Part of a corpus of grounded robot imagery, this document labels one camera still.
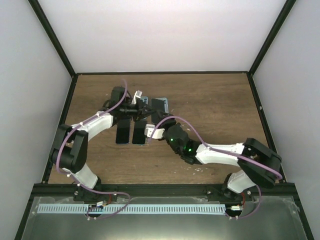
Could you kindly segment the dark green phone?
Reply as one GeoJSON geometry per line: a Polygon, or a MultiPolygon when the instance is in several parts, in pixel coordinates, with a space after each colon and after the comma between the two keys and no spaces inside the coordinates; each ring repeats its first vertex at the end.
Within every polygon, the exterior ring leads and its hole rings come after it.
{"type": "Polygon", "coordinates": [[[132,144],[134,145],[144,145],[146,141],[145,136],[145,128],[147,125],[146,120],[139,120],[134,123],[133,129],[133,137],[132,137],[132,144]]]}
{"type": "Polygon", "coordinates": [[[151,122],[156,125],[160,121],[158,111],[164,112],[166,104],[162,99],[152,98],[151,106],[155,110],[155,112],[151,115],[151,122]]]}

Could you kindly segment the blue phone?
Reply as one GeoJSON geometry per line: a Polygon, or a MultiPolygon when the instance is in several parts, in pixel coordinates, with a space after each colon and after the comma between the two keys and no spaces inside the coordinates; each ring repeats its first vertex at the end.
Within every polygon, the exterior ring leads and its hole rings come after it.
{"type": "Polygon", "coordinates": [[[130,139],[130,119],[122,119],[117,123],[115,143],[118,145],[128,144],[130,139]]]}

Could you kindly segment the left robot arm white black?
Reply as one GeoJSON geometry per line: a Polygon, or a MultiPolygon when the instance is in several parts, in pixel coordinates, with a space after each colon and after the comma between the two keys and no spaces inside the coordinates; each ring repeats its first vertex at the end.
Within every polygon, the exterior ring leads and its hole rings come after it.
{"type": "Polygon", "coordinates": [[[127,86],[116,86],[110,99],[93,116],[73,125],[58,126],[49,159],[57,172],[74,178],[85,189],[84,195],[89,201],[97,202],[103,192],[101,179],[87,165],[89,141],[121,120],[139,121],[156,111],[141,100],[139,91],[131,96],[127,86]]]}

